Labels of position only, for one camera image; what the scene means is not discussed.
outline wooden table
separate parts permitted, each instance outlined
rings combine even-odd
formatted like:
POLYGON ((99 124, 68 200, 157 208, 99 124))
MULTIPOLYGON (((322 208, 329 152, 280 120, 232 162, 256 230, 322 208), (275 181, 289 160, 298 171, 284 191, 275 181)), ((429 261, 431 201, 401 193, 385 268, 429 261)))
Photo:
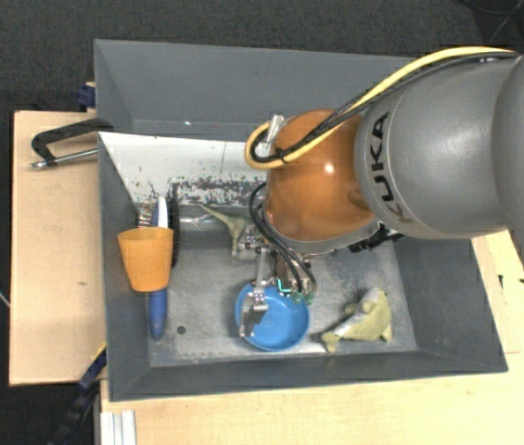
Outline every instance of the wooden table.
MULTIPOLYGON (((28 168, 34 134, 90 117, 15 115, 13 386, 78 380, 105 337, 96 162, 28 168)), ((57 149, 91 146, 94 137, 57 149)), ((524 273, 507 232, 473 244, 508 373, 132 402, 109 402, 103 380, 101 409, 135 410, 141 445, 524 443, 524 273)))

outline kuka logo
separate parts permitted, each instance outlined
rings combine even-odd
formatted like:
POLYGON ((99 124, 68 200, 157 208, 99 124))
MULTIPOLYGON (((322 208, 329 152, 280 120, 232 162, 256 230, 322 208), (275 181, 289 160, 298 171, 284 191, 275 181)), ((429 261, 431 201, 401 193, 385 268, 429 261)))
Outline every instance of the kuka logo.
POLYGON ((381 195, 381 199, 385 202, 386 208, 395 214, 401 223, 406 224, 411 223, 412 220, 403 216, 402 206, 400 206, 400 203, 398 203, 394 198, 393 191, 391 191, 390 187, 390 181, 386 177, 385 165, 383 161, 381 161, 381 155, 383 154, 383 123, 388 115, 390 115, 390 113, 386 112, 385 115, 379 117, 379 119, 377 119, 373 124, 373 132, 371 133, 373 135, 372 142, 377 141, 377 148, 373 148, 373 144, 370 146, 369 153, 373 159, 371 172, 374 174, 373 180, 375 183, 382 185, 387 191, 385 195, 381 195))

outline blue bowl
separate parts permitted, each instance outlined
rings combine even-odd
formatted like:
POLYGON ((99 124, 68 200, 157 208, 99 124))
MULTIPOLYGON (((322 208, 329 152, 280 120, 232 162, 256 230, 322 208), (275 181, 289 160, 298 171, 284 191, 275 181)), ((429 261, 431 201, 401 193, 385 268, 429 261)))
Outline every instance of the blue bowl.
MULTIPOLYGON (((243 299, 252 291, 251 284, 247 284, 236 300, 237 326, 240 326, 243 299)), ((262 321, 253 327, 254 336, 245 339, 264 351, 283 351, 298 345, 309 330, 307 305, 303 301, 295 303, 288 297, 282 297, 275 286, 265 288, 264 294, 268 311, 262 321)))

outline plush toy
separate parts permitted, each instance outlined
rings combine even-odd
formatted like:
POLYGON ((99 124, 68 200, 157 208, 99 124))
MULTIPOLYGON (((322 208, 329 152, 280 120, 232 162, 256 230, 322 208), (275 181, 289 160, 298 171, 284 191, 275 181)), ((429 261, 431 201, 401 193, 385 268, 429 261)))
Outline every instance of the plush toy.
POLYGON ((350 317, 332 331, 321 335, 329 352, 336 350, 336 345, 342 338, 357 341, 391 339, 391 309, 381 288, 371 288, 363 295, 361 301, 348 305, 344 311, 350 317))

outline orange plastic cup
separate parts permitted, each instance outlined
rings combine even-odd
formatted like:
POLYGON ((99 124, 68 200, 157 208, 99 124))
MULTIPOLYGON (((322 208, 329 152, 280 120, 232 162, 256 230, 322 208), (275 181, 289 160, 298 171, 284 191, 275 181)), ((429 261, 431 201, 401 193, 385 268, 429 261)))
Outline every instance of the orange plastic cup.
POLYGON ((173 229, 143 227, 117 236, 121 258, 136 292, 154 292, 169 284, 173 229))

